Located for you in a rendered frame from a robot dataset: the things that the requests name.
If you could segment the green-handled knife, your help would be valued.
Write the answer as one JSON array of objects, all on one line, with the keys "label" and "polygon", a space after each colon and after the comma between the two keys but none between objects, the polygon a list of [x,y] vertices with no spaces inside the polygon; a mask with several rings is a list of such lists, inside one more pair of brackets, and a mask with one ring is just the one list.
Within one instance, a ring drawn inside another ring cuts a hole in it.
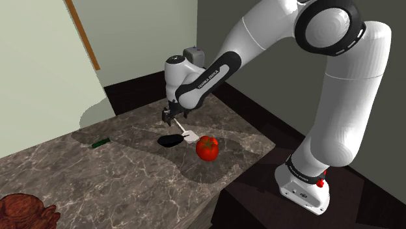
[{"label": "green-handled knife", "polygon": [[120,133],[118,135],[110,136],[110,137],[106,137],[104,139],[98,140],[98,141],[92,143],[90,145],[90,148],[95,149],[95,148],[98,148],[98,147],[100,147],[100,146],[102,146],[104,144],[108,144],[108,143],[111,143],[111,142],[121,143],[123,141],[124,135],[126,135],[128,133],[131,133],[133,131],[134,131],[134,129],[128,129],[128,130],[126,130],[123,133]]}]

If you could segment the white spatula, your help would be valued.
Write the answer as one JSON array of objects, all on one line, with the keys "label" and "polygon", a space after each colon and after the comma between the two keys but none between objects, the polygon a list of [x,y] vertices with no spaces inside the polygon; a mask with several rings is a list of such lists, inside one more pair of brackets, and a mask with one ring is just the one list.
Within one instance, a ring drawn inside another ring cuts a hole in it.
[{"label": "white spatula", "polygon": [[191,144],[193,142],[197,142],[200,137],[193,131],[191,130],[185,130],[185,128],[176,120],[174,119],[178,127],[183,131],[182,136],[183,139],[188,143]]}]

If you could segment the brown wooden strip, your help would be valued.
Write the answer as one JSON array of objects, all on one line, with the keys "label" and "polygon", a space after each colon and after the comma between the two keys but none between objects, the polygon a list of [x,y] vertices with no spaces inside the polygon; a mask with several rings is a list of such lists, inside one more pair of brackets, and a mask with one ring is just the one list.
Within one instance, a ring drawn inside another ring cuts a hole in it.
[{"label": "brown wooden strip", "polygon": [[85,47],[85,50],[88,54],[88,57],[94,67],[95,70],[100,70],[100,65],[98,64],[97,58],[94,54],[94,51],[92,49],[92,46],[89,42],[89,39],[87,37],[87,34],[84,30],[84,27],[81,23],[81,20],[79,18],[79,15],[77,13],[77,10],[75,9],[74,3],[72,0],[64,0],[64,2],[66,3],[67,9],[73,19],[73,22],[75,24],[75,27],[79,33],[80,39]]}]

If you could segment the red tomato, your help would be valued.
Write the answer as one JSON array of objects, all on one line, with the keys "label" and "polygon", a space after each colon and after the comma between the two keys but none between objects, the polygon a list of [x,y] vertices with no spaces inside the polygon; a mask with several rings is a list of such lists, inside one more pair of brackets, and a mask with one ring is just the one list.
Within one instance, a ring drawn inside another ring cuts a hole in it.
[{"label": "red tomato", "polygon": [[217,139],[207,135],[202,136],[196,144],[196,153],[203,161],[214,161],[219,153]]}]

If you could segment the dark robot stand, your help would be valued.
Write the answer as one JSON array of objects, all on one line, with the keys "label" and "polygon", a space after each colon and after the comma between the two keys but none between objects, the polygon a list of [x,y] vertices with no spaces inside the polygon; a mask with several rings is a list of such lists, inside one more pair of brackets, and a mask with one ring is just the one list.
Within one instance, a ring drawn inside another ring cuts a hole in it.
[{"label": "dark robot stand", "polygon": [[282,196],[274,172],[291,154],[276,147],[221,192],[211,229],[406,229],[406,204],[347,168],[330,168],[320,216]]}]

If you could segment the black oval eggplant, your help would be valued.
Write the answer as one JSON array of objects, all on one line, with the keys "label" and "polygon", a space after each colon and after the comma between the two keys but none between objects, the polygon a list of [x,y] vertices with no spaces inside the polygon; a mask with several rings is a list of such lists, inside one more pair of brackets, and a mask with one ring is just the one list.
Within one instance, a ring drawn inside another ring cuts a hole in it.
[{"label": "black oval eggplant", "polygon": [[157,143],[165,148],[171,148],[180,144],[184,140],[184,136],[181,134],[164,135],[158,138]]}]

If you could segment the brown carved wooden figure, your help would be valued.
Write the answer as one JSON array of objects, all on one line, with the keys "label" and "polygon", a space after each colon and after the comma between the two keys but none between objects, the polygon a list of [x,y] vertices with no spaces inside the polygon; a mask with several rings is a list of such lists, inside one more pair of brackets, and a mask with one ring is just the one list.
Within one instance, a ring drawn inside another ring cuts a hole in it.
[{"label": "brown carved wooden figure", "polygon": [[33,195],[7,195],[0,199],[0,229],[56,229],[61,217],[56,209]]}]

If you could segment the small grey box appliance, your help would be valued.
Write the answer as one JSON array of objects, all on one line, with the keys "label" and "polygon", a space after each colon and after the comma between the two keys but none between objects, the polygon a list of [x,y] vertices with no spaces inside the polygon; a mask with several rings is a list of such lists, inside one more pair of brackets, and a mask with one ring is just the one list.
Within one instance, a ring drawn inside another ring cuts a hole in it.
[{"label": "small grey box appliance", "polygon": [[184,49],[183,56],[195,66],[198,66],[200,68],[204,67],[205,54],[201,49],[197,48],[196,46]]}]

